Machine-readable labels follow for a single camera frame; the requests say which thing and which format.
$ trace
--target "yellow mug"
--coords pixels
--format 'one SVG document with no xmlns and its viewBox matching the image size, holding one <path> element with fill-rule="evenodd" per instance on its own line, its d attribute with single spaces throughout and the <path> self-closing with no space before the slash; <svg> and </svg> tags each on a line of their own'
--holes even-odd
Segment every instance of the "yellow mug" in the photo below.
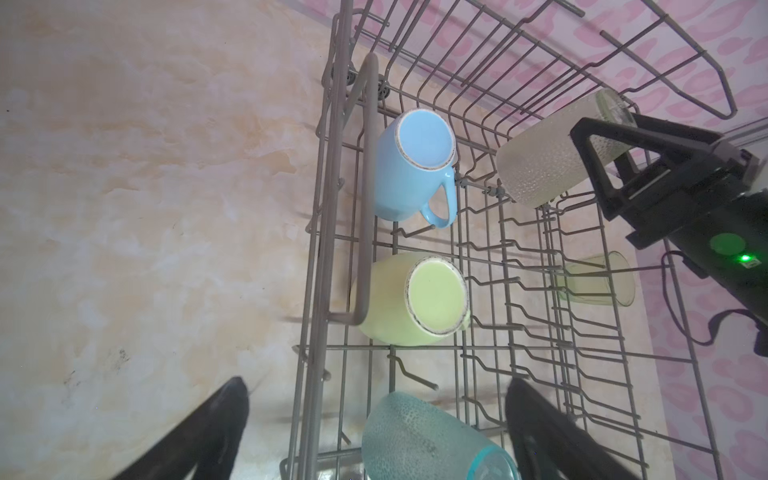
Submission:
<svg viewBox="0 0 768 480">
<path fill-rule="evenodd" d="M 369 338 L 428 345 L 467 328 L 469 318 L 466 282 L 448 259 L 414 252 L 373 264 L 370 306 L 360 325 Z"/>
</svg>

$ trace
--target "green button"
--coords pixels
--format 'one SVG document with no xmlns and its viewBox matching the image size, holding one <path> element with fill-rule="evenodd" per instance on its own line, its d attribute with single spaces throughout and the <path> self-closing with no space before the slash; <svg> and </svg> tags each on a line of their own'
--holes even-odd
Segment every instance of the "green button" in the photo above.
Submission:
<svg viewBox="0 0 768 480">
<path fill-rule="evenodd" d="M 720 255 L 736 255 L 744 251 L 746 242 L 735 233 L 719 233 L 710 238 L 710 248 Z"/>
</svg>

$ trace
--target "dish rack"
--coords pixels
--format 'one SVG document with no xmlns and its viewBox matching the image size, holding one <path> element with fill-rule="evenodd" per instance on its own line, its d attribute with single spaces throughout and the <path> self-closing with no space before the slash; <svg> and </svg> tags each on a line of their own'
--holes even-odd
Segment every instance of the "dish rack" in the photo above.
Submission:
<svg viewBox="0 0 768 480">
<path fill-rule="evenodd" d="M 340 12 L 332 22 L 328 62 L 322 77 L 325 89 L 322 114 L 316 130 L 319 149 L 313 215 L 306 228 L 310 248 L 303 321 L 300 344 L 294 346 L 299 361 L 293 421 L 288 455 L 280 463 L 283 478 L 315 479 L 320 471 L 323 478 L 342 478 L 345 465 L 359 463 L 359 444 L 354 445 L 356 441 L 350 440 L 348 431 L 345 432 L 345 425 L 349 425 L 345 423 L 345 411 L 351 409 L 352 401 L 348 371 L 353 367 L 349 360 L 353 354 L 362 355 L 362 360 L 354 366 L 367 370 L 367 375 L 355 382 L 354 389 L 355 392 L 367 389 L 367 396 L 358 399 L 362 402 L 365 398 L 365 415 L 372 403 L 375 406 L 372 391 L 380 382 L 384 382 L 390 392 L 403 386 L 415 386 L 424 392 L 437 390 L 434 379 L 423 373 L 429 369 L 423 364 L 430 362 L 427 360 L 430 358 L 437 363 L 439 358 L 440 368 L 450 372 L 446 378 L 449 382 L 453 379 L 452 386 L 439 387 L 442 394 L 449 395 L 449 400 L 441 406 L 502 446 L 509 447 L 502 398 L 509 379 L 517 376 L 546 392 L 562 412 L 599 442 L 599 432 L 593 433 L 596 429 L 629 439 L 628 449 L 619 449 L 621 442 L 609 441 L 603 445 L 625 465 L 632 465 L 643 479 L 649 478 L 648 470 L 652 468 L 644 447 L 655 440 L 711 455 L 717 477 L 722 478 L 696 352 L 690 340 L 687 358 L 639 352 L 633 344 L 635 340 L 625 335 L 632 325 L 622 322 L 621 307 L 615 298 L 612 308 L 600 307 L 599 318 L 583 318 L 578 313 L 581 307 L 571 305 L 562 287 L 555 284 L 555 274 L 563 274 L 564 262 L 584 257 L 579 254 L 579 247 L 572 246 L 587 244 L 593 248 L 593 254 L 608 254 L 607 224 L 592 192 L 568 191 L 536 210 L 526 210 L 505 192 L 494 164 L 496 149 L 520 129 L 562 106 L 558 100 L 561 104 L 568 97 L 572 98 L 569 101 L 576 101 L 598 88 L 610 86 L 593 72 L 619 55 L 631 59 L 637 68 L 649 74 L 643 84 L 619 91 L 637 113 L 640 113 L 638 106 L 627 94 L 664 84 L 684 100 L 719 118 L 732 117 L 736 108 L 722 68 L 651 0 L 643 3 L 655 15 L 655 22 L 624 42 L 605 31 L 600 32 L 614 49 L 601 60 L 585 65 L 569 60 L 567 55 L 524 28 L 552 8 L 565 8 L 574 18 L 584 17 L 582 10 L 564 0 L 544 0 L 528 17 L 517 22 L 477 0 L 453 0 L 449 5 L 443 2 L 434 27 L 418 40 L 414 33 L 423 27 L 419 24 L 420 18 L 430 12 L 429 0 L 415 0 L 410 4 L 386 0 L 381 15 L 372 12 L 373 3 L 368 0 L 363 8 L 354 8 L 352 0 L 342 0 Z M 472 15 L 454 22 L 459 11 L 466 12 L 468 8 Z M 453 32 L 451 46 L 445 54 L 432 55 L 431 47 L 441 30 L 457 23 L 462 28 Z M 633 51 L 633 46 L 655 28 L 671 30 L 694 54 L 659 72 Z M 462 65 L 450 61 L 452 51 L 457 46 L 463 48 L 462 39 L 477 35 L 477 31 L 490 33 Z M 357 69 L 352 58 L 359 43 L 361 47 L 367 44 L 369 53 Z M 489 72 L 499 59 L 524 43 L 525 51 L 517 53 L 517 60 L 497 73 L 498 78 L 493 78 Z M 389 57 L 382 73 L 379 73 L 377 53 Z M 526 66 L 526 59 L 536 55 L 539 58 L 543 55 L 549 61 L 537 63 L 543 66 L 517 91 L 502 92 L 502 86 L 508 83 L 505 79 L 512 78 Z M 728 105 L 724 111 L 689 95 L 668 78 L 697 60 L 707 62 L 719 75 Z M 396 71 L 406 70 L 398 81 Z M 338 74 L 340 72 L 346 72 L 346 78 Z M 459 105 L 468 106 L 462 110 Z M 394 223 L 390 227 L 389 222 L 374 217 L 371 186 L 376 159 L 375 148 L 371 146 L 376 143 L 382 121 L 385 127 L 414 106 L 437 111 L 448 120 L 458 142 L 455 164 L 458 216 L 448 229 L 435 230 L 433 226 L 413 222 Z M 474 111 L 480 111 L 484 117 L 479 120 L 470 115 Z M 644 158 L 646 162 L 649 160 L 647 152 Z M 347 192 L 351 196 L 349 202 L 339 201 L 345 184 L 347 190 L 351 190 Z M 406 348 L 367 340 L 350 341 L 354 336 L 353 326 L 362 322 L 368 308 L 372 261 L 384 253 L 400 251 L 431 251 L 455 262 L 465 274 L 470 289 L 470 329 L 454 334 L 448 342 L 432 346 Z M 344 260 L 342 269 L 339 269 L 340 260 Z M 343 276 L 340 271 L 346 274 L 346 280 L 335 278 Z M 674 266 L 670 272 L 684 313 Z M 354 303 L 351 301 L 352 278 L 358 283 Z M 613 291 L 611 276 L 607 278 Z M 332 305 L 334 282 L 346 282 L 343 286 L 345 309 Z M 687 329 L 684 314 L 682 318 Z M 338 333 L 331 335 L 338 340 L 329 340 L 330 329 Z M 340 369 L 326 364 L 329 353 L 340 354 Z M 416 360 L 410 362 L 409 356 Z M 656 361 L 683 363 L 693 371 L 709 445 L 698 445 L 644 426 L 633 386 L 633 382 L 639 381 L 638 376 L 631 375 L 631 365 L 640 361 L 650 362 L 654 371 Z M 374 362 L 383 362 L 377 365 L 384 368 L 374 369 Z M 610 369 L 618 374 L 609 375 Z M 484 381 L 491 385 L 485 393 L 482 391 Z M 327 394 L 326 385 L 332 384 L 335 384 L 334 394 L 330 399 L 324 395 L 324 389 Z M 614 389 L 611 399 L 596 395 L 597 387 L 591 389 L 596 385 L 600 389 Z M 329 410 L 331 404 L 334 415 L 338 405 L 338 419 L 324 419 L 324 411 Z M 323 426 L 326 433 L 328 429 L 333 430 L 330 436 L 335 442 L 331 441 L 328 449 L 320 448 Z"/>
</svg>

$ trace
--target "blue mug handle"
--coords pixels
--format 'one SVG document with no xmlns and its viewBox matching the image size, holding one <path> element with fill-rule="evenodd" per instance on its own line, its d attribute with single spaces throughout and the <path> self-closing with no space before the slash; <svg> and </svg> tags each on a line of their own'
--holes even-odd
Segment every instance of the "blue mug handle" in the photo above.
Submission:
<svg viewBox="0 0 768 480">
<path fill-rule="evenodd" d="M 424 219 L 435 227 L 446 228 L 456 219 L 456 186 L 454 185 L 452 167 L 445 169 L 440 187 L 445 191 L 445 199 L 448 201 L 448 219 L 446 220 L 435 215 L 435 212 L 429 208 L 429 200 L 422 206 L 420 211 Z"/>
</svg>

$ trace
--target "blue mug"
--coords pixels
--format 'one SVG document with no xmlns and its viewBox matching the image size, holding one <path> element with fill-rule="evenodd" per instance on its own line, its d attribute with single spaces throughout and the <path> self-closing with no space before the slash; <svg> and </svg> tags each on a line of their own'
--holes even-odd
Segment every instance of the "blue mug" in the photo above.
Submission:
<svg viewBox="0 0 768 480">
<path fill-rule="evenodd" d="M 393 222 L 416 212 L 438 228 L 456 218 L 453 131 L 434 111 L 416 109 L 401 114 L 376 145 L 376 215 Z M 429 199 L 443 187 L 448 219 L 435 215 Z"/>
</svg>

